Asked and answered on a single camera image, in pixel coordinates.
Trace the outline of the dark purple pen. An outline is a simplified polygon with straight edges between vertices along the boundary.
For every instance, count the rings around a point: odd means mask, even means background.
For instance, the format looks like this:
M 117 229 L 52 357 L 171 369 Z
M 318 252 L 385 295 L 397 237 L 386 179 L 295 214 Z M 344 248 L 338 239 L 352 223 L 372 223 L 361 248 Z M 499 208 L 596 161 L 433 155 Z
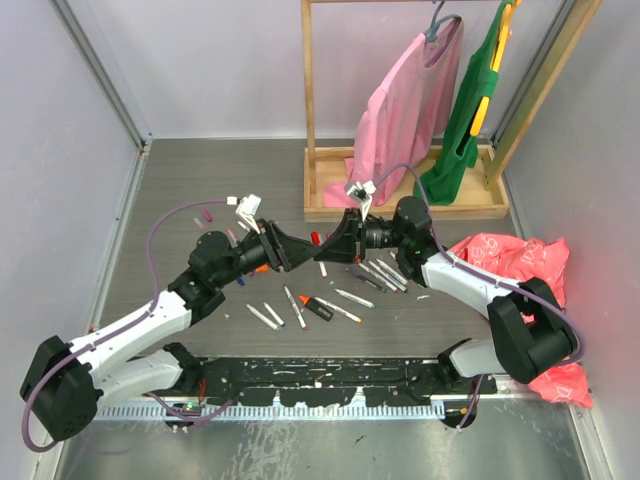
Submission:
M 374 282 L 373 280 L 370 280 L 369 278 L 367 278 L 365 275 L 360 274 L 358 272 L 356 272 L 354 269 L 352 268 L 346 268 L 346 271 L 352 275 L 353 277 L 357 278 L 358 280 L 362 281 L 363 283 L 367 284 L 368 286 L 370 286 L 371 288 L 374 288 L 375 290 L 382 292 L 382 293 L 387 293 L 388 290 L 386 287 Z

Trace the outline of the blue cap white marker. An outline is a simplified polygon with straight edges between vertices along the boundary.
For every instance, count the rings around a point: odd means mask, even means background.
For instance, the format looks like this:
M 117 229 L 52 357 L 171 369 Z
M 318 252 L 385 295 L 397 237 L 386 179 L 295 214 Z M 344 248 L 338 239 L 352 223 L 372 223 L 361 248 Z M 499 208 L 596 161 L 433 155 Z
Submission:
M 381 275 L 385 276 L 390 282 L 393 282 L 400 290 L 405 293 L 408 292 L 407 281 L 402 280 L 398 274 L 394 273 L 392 270 L 388 269 L 379 262 L 369 261 L 369 264 Z

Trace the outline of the orange black highlighter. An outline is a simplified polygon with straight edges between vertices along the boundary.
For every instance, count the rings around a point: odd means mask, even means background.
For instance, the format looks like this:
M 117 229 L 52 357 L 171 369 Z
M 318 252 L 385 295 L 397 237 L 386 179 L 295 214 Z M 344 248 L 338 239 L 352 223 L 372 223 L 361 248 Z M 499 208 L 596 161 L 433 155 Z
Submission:
M 319 302 L 316 298 L 299 295 L 299 299 L 307 310 L 309 310 L 319 318 L 323 319 L 326 322 L 332 320 L 334 316 L 333 312 L 321 302 Z

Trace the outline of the white pen teal tip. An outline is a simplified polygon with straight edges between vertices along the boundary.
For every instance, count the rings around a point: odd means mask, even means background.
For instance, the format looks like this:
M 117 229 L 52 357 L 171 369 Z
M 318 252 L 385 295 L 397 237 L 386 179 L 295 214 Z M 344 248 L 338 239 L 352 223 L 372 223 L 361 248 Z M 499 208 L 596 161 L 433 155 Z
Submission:
M 350 301 L 352 301 L 354 303 L 357 303 L 359 305 L 365 306 L 365 307 L 367 307 L 369 309 L 374 309 L 376 307 L 376 305 L 373 302 L 371 302 L 369 300 L 366 300 L 366 299 L 364 299 L 364 298 L 362 298 L 360 296 L 357 296 L 355 294 L 352 294 L 352 293 L 350 293 L 348 291 L 345 291 L 345 290 L 342 290 L 342 289 L 335 289 L 335 292 L 337 294 L 339 294 L 340 296 L 342 296 L 342 297 L 344 297 L 344 298 L 346 298 L 346 299 L 348 299 L 348 300 L 350 300 Z

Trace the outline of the purple cap white marker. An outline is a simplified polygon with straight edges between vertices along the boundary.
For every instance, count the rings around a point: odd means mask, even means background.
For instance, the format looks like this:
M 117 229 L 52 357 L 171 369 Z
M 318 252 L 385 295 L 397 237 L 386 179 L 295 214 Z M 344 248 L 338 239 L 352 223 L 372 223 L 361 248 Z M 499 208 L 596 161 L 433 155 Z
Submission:
M 377 279 L 380 282 L 382 282 L 387 288 L 391 289 L 394 292 L 398 291 L 398 286 L 395 283 L 393 283 L 392 281 L 389 281 L 388 279 L 386 279 L 384 276 L 380 275 L 375 270 L 372 270 L 369 266 L 367 266 L 367 265 L 365 265 L 363 263 L 359 263 L 358 266 L 362 270 L 367 272 L 369 275 L 373 276 L 375 279 Z

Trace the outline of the yellow cap white marker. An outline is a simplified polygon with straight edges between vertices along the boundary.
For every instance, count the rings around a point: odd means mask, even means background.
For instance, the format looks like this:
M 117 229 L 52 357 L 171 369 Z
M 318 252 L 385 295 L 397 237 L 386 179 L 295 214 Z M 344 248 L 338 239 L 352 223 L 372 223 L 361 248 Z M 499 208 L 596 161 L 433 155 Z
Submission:
M 320 297 L 317 297 L 317 296 L 315 297 L 315 299 L 316 299 L 320 304 L 322 304 L 322 305 L 324 305 L 324 306 L 326 306 L 326 307 L 330 308 L 331 310 L 333 310 L 333 311 L 335 311 L 335 312 L 337 312 L 337 313 L 339 313 L 339 314 L 341 314 L 341 315 L 343 315 L 343 316 L 345 316 L 345 317 L 347 317 L 347 318 L 351 319 L 351 320 L 352 320 L 352 321 L 354 321 L 354 322 L 357 322 L 357 323 L 361 323 L 361 322 L 362 322 L 362 319 L 361 319 L 359 316 L 357 316 L 357 315 L 355 315 L 355 314 L 353 314 L 353 313 L 351 313 L 351 312 L 349 312 L 349 311 L 345 310 L 344 308 L 342 308 L 342 307 L 340 307 L 340 306 L 338 306 L 338 305 L 335 305 L 335 304 L 334 304 L 334 303 L 332 303 L 332 302 L 329 302 L 329 301 L 327 301 L 327 300 L 325 300 L 325 299 L 322 299 L 322 298 L 320 298 Z

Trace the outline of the pink white pen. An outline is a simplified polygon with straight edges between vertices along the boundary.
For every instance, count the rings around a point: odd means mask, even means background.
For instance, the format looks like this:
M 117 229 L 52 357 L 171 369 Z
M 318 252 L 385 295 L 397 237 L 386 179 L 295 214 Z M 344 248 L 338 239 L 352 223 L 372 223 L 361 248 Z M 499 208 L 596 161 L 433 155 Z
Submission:
M 236 238 L 234 232 L 230 228 L 228 228 L 227 229 L 227 233 L 228 233 L 229 238 L 231 239 L 232 244 L 233 245 L 237 245 L 237 238 Z

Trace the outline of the blue band white pen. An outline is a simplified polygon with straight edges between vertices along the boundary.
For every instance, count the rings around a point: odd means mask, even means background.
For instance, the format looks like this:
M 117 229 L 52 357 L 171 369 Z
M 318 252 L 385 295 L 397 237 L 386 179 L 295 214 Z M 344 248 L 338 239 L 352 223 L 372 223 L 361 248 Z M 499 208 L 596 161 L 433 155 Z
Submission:
M 269 314 L 272 316 L 272 318 L 277 322 L 279 327 L 284 328 L 286 326 L 286 323 L 280 317 L 280 315 L 273 309 L 273 307 L 267 302 L 263 302 L 263 305 L 265 309 L 269 312 Z

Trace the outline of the magenta cap white pen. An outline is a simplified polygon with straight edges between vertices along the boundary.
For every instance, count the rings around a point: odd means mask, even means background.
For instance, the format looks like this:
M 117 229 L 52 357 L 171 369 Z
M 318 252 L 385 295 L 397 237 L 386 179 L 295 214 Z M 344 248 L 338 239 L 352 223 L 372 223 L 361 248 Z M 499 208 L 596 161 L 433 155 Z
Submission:
M 308 325 L 306 323 L 306 321 L 304 320 L 304 317 L 302 316 L 302 313 L 289 289 L 289 287 L 287 285 L 283 285 L 283 289 L 285 292 L 285 295 L 289 301 L 289 303 L 291 304 L 291 307 L 293 309 L 293 312 L 300 324 L 300 327 L 302 328 L 303 331 L 308 331 Z

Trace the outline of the grey white pen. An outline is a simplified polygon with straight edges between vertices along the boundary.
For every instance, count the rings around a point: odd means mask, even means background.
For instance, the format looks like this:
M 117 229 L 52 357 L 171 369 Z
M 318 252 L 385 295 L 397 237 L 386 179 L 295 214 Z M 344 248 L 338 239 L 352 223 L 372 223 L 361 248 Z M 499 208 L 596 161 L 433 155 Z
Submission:
M 249 310 L 249 312 L 254 315 L 256 318 L 258 318 L 260 321 L 262 321 L 265 325 L 267 325 L 269 328 L 271 328 L 274 331 L 278 331 L 280 329 L 280 326 L 275 323 L 274 321 L 272 321 L 270 318 L 268 318 L 267 316 L 265 316 L 263 313 L 261 313 L 258 309 L 256 309 L 254 306 L 247 304 L 246 308 Z

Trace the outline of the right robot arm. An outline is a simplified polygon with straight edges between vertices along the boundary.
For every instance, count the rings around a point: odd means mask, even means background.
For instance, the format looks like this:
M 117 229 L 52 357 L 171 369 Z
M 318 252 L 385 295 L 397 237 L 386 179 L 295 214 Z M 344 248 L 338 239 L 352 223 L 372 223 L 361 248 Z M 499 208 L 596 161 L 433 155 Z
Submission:
M 399 201 L 390 220 L 349 208 L 315 258 L 356 264 L 370 249 L 393 248 L 406 279 L 446 293 L 487 319 L 490 339 L 464 339 L 438 355 L 438 379 L 449 393 L 462 393 L 480 375 L 507 374 L 528 384 L 578 353 L 578 337 L 544 280 L 490 274 L 445 249 L 431 227 L 427 205 L 412 196 Z

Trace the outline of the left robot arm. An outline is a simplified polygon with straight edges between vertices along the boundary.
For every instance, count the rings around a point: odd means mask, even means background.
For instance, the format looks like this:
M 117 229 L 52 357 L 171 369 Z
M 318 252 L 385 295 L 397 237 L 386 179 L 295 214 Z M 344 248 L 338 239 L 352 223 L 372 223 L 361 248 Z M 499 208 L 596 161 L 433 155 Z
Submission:
M 227 235 L 201 235 L 187 269 L 137 311 L 73 341 L 54 335 L 40 343 L 20 387 L 25 402 L 23 440 L 33 451 L 30 419 L 36 417 L 54 442 L 81 432 L 107 398 L 107 373 L 163 338 L 211 315 L 225 300 L 223 288 L 257 267 L 291 271 L 319 253 L 308 240 L 292 237 L 272 221 L 233 245 Z

